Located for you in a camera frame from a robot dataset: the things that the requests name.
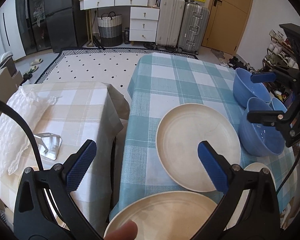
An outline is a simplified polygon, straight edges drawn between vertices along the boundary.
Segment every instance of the blue gripper pad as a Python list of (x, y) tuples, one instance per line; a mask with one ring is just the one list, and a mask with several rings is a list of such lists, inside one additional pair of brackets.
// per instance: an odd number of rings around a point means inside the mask
[(66, 165), (70, 165), (70, 167), (68, 167), (68, 170), (66, 170), (64, 178), (64, 181), (66, 183), (66, 190), (68, 193), (77, 190), (83, 179), (83, 176), (86, 174), (91, 162), (96, 156), (96, 153), (96, 143), (92, 140), (87, 140), (77, 153), (72, 154), (66, 160), (64, 171), (67, 168)]
[(213, 148), (209, 150), (207, 146), (201, 142), (198, 145), (198, 157), (206, 169), (210, 179), (213, 182), (213, 185), (216, 187), (217, 191), (223, 192), (226, 194), (229, 185), (228, 185), (228, 177), (226, 173), (223, 171), (218, 161), (213, 157), (211, 151), (214, 151)]
[(274, 82), (277, 75), (274, 72), (264, 72), (252, 74), (250, 79), (252, 83)]

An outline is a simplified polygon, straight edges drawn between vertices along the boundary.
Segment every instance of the metal screw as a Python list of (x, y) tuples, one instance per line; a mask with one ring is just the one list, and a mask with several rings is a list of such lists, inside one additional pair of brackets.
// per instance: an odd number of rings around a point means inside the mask
[(26, 167), (25, 168), (25, 173), (29, 173), (31, 171), (31, 168), (30, 167)]
[(269, 171), (267, 168), (263, 168), (263, 169), (262, 169), (262, 172), (263, 172), (264, 174), (269, 174), (269, 173), (270, 173), (270, 171)]
[(233, 169), (234, 171), (239, 171), (239, 170), (241, 169), (241, 167), (240, 167), (238, 164), (233, 164), (233, 165), (232, 165), (232, 169)]
[(57, 163), (57, 164), (53, 165), (53, 169), (54, 169), (55, 171), (60, 170), (61, 167), (62, 167), (62, 165), (61, 165), (60, 163)]

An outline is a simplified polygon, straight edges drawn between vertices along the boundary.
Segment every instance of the blue bowl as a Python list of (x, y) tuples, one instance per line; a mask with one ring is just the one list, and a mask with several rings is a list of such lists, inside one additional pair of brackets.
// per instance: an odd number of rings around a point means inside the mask
[(271, 98), (268, 90), (262, 83), (252, 83), (251, 73), (243, 68), (235, 69), (235, 77), (233, 83), (233, 95), (235, 100), (243, 106), (247, 107), (249, 98), (257, 97), (266, 103), (270, 103)]
[(272, 98), (270, 106), (274, 111), (283, 111), (284, 113), (287, 112), (287, 108), (278, 98)]
[(249, 111), (271, 111), (271, 107), (259, 98), (250, 98), (239, 126), (239, 137), (243, 147), (253, 156), (263, 157), (280, 155), (284, 149), (284, 139), (274, 127), (250, 123)]

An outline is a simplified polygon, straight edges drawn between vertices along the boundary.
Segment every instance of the teal checkered tablecloth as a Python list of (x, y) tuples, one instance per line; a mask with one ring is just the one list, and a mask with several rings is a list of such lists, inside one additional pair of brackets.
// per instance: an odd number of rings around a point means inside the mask
[[(143, 56), (133, 73), (128, 92), (132, 98), (124, 147), (119, 202), (112, 218), (129, 204), (152, 194), (186, 190), (176, 184), (162, 167), (155, 147), (155, 136), (161, 118), (172, 108), (185, 103), (199, 103), (223, 114), (234, 129), (244, 108), (233, 96), (235, 71), (220, 65), (161, 53)], [(292, 148), (279, 156), (254, 157), (241, 146), (240, 166), (261, 162), (272, 171), (278, 187), (294, 162)], [(296, 171), (278, 194), (282, 211), (294, 195)], [(216, 203), (222, 197), (217, 191), (203, 193)]]

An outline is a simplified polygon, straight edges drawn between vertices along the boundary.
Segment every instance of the bubble wrap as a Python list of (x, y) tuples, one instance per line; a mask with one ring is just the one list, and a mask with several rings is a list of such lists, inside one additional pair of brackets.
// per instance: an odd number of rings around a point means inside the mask
[[(19, 87), (7, 105), (14, 109), (26, 121), (31, 130), (34, 130), (46, 109), (56, 103), (57, 98), (41, 98), (34, 92), (24, 92)], [(30, 145), (30, 141), (22, 128), (5, 114), (0, 116), (0, 176), (6, 171), (13, 174), (20, 161), (24, 150)]]

